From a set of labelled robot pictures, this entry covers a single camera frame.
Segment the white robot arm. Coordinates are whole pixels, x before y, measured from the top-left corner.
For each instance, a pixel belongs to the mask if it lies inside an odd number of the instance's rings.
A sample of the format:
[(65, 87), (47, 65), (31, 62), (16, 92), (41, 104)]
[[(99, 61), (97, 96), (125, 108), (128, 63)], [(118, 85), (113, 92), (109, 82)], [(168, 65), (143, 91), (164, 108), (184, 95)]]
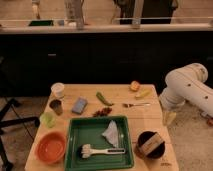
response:
[(159, 95), (165, 126), (175, 119), (174, 109), (182, 107), (186, 101), (201, 109), (204, 118), (213, 119), (213, 88), (205, 85), (207, 79), (208, 71), (200, 63), (174, 69), (166, 75), (166, 87)]

